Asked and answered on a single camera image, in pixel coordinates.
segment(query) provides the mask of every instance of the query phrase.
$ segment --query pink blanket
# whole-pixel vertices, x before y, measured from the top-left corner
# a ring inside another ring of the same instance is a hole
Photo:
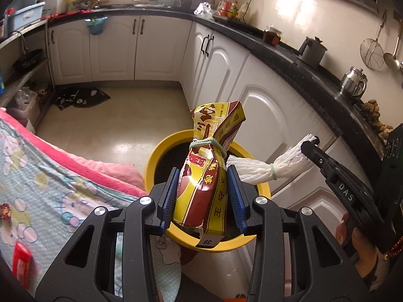
[[[148,195],[144,191],[144,181],[141,174],[133,166],[104,163],[78,157],[40,139],[2,108],[0,108],[0,118],[11,125],[19,135],[37,149],[68,170],[122,193],[135,197]]]

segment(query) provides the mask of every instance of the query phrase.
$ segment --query crumpled wrapper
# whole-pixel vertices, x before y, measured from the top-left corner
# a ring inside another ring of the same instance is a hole
[[[245,114],[239,101],[209,103],[191,111],[193,141],[215,138],[228,151]],[[190,235],[200,236],[197,247],[213,248],[225,235],[227,184],[225,160],[212,144],[189,149],[179,176],[173,221]]]

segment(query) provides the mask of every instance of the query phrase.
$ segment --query bed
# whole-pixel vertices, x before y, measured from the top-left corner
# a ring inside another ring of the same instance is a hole
[[[14,246],[33,254],[29,289],[34,295],[60,249],[97,206],[128,206],[147,195],[132,166],[86,160],[38,138],[0,109],[0,205],[11,219],[0,219],[0,251],[11,267]],[[116,245],[115,294],[121,296],[122,236]],[[173,302],[181,281],[180,247],[166,237],[152,237],[157,287]]]

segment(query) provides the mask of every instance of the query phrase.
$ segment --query stainless steel kettle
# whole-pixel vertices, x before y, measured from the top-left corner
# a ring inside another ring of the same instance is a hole
[[[313,68],[318,68],[320,61],[327,51],[327,48],[321,44],[322,42],[317,37],[312,39],[307,36],[298,50],[300,58]]]
[[[340,93],[352,103],[357,102],[367,88],[368,79],[362,71],[362,69],[351,67],[340,81]]]

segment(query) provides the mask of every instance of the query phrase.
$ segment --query white cabinet door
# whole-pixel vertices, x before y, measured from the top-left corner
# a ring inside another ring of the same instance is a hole
[[[363,169],[354,157],[346,142],[339,137],[326,151],[328,155],[348,168],[368,187],[371,187]],[[273,196],[272,200],[282,208],[297,211],[302,207],[310,207],[322,220],[329,231],[335,235],[346,209],[325,183],[325,178],[317,166],[301,174],[292,183]],[[291,263],[289,241],[285,240],[285,285],[291,293]]]
[[[140,16],[113,16],[100,35],[90,35],[92,80],[133,80]]]
[[[252,55],[249,55],[229,100],[241,101],[246,116],[235,141],[258,160],[272,163],[307,134],[318,136],[320,147],[324,149],[336,140],[303,97]],[[272,194],[290,181],[271,181]]]
[[[52,67],[57,85],[92,81],[89,32],[84,20],[49,29]]]
[[[191,26],[190,20],[141,16],[134,78],[179,81]]]
[[[229,92],[249,55],[248,50],[216,32],[204,49],[206,61],[197,84],[194,107],[210,102],[228,102]]]
[[[193,104],[196,86],[206,60],[206,54],[202,52],[202,49],[205,49],[207,39],[212,36],[212,33],[213,31],[209,28],[193,22],[179,76],[179,82],[182,85],[189,109],[196,107]]]

